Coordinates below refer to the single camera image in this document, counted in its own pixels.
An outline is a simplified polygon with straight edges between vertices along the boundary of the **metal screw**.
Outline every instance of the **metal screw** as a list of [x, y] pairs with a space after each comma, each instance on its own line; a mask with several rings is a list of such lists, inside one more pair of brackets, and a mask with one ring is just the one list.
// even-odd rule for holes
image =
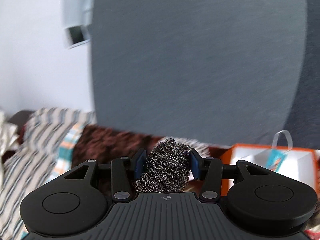
[[218, 196], [218, 194], [214, 191], [208, 190], [208, 191], [203, 192], [202, 196], [204, 198], [212, 199], [212, 198], [216, 198]]
[[126, 191], [119, 191], [114, 194], [114, 197], [117, 199], [126, 199], [130, 196], [130, 194]]

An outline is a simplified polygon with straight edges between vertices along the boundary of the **transparent bag handle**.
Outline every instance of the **transparent bag handle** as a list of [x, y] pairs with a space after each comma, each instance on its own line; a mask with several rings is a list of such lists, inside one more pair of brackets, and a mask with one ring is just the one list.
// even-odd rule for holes
[[273, 137], [273, 142], [272, 142], [271, 149], [275, 149], [277, 147], [280, 133], [283, 133], [285, 138], [287, 139], [288, 150], [285, 152], [285, 153], [287, 153], [287, 152], [289, 152], [289, 151], [291, 151], [293, 149], [292, 137], [291, 137], [291, 134], [289, 133], [289, 131], [287, 131], [287, 130], [281, 130], [280, 132], [277, 132], [275, 134], [275, 136]]

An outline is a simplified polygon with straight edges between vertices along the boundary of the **striped blanket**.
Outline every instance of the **striped blanket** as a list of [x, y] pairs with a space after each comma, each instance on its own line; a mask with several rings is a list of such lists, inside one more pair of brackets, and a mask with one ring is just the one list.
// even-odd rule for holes
[[22, 199], [70, 168], [70, 159], [64, 159], [70, 158], [70, 152], [63, 145], [59, 152], [59, 146], [72, 128], [77, 132], [69, 134], [71, 139], [65, 141], [70, 140], [71, 144], [79, 136], [79, 128], [91, 123], [95, 123], [94, 113], [62, 108], [43, 108], [30, 117], [24, 143], [4, 163], [0, 194], [0, 237], [3, 240], [19, 240], [24, 236], [26, 229], [19, 211]]

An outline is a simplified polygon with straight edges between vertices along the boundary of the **crosshair marking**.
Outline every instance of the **crosshair marking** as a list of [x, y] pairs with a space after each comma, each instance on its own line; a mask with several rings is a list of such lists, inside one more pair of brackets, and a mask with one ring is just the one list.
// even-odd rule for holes
[[171, 197], [170, 197], [170, 196], [168, 196], [168, 195], [165, 195], [165, 196], [163, 197], [163, 199], [164, 199], [164, 200], [166, 200], [166, 201], [168, 201], [168, 200], [170, 200], [170, 199], [171, 199]]

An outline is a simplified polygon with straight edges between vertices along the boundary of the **gray wall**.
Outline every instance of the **gray wall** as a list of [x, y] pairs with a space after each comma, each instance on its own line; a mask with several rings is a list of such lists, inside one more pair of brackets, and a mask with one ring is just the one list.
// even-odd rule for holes
[[271, 143], [304, 58], [306, 0], [95, 0], [98, 123], [231, 145]]

